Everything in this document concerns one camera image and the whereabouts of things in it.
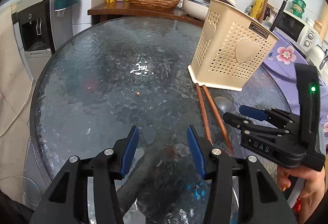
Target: heart emblem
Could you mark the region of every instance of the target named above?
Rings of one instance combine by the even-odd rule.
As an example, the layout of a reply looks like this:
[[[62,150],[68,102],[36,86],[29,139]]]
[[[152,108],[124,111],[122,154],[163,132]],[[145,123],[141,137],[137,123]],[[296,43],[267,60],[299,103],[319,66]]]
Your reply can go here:
[[[239,63],[253,58],[260,50],[258,43],[252,43],[248,38],[241,38],[236,43],[236,59]]]
[[[205,41],[210,40],[215,33],[215,25],[206,21],[203,26],[203,38]]]

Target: green container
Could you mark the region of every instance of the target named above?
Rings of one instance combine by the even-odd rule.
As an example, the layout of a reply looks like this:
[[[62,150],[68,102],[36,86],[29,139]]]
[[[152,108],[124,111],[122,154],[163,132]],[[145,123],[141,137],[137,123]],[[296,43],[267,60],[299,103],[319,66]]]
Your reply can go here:
[[[289,11],[295,16],[302,18],[305,8],[306,8],[306,3],[304,2],[304,0],[293,0],[292,6],[289,9]]]

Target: floral cloth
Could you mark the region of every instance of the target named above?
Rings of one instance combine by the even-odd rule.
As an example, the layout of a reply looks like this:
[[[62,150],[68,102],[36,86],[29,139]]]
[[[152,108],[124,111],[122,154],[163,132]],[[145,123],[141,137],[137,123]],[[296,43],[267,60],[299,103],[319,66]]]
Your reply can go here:
[[[274,32],[279,38],[273,49],[265,58],[262,66],[275,80],[285,95],[294,114],[300,114],[298,91],[296,87],[296,72],[294,62],[307,64],[303,56],[279,32]],[[326,145],[328,144],[328,89],[322,80],[320,85],[320,127],[323,127]]]

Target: round glass table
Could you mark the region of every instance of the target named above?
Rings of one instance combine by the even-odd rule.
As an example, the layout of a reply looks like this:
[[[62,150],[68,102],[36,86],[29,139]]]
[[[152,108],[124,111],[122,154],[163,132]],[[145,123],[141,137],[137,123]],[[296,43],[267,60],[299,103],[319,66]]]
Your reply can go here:
[[[66,42],[43,70],[32,99],[32,146],[45,181],[70,156],[94,157],[136,125],[140,140],[130,173],[116,182],[124,222],[201,223],[210,182],[197,174],[187,143],[188,125],[204,134],[187,70],[200,34],[201,28],[180,21],[127,17]],[[236,114],[242,104],[290,111],[262,67],[241,92],[209,91],[228,98]],[[224,148],[209,107],[207,112],[213,142]],[[92,181],[88,199],[95,223]]]

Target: beige utensil basket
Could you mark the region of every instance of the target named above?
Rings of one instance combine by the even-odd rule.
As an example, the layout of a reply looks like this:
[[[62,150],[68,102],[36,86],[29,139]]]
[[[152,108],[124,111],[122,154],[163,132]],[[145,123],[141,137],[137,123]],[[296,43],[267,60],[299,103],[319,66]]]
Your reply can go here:
[[[241,91],[278,38],[228,4],[211,0],[191,65],[191,79],[207,87]]]

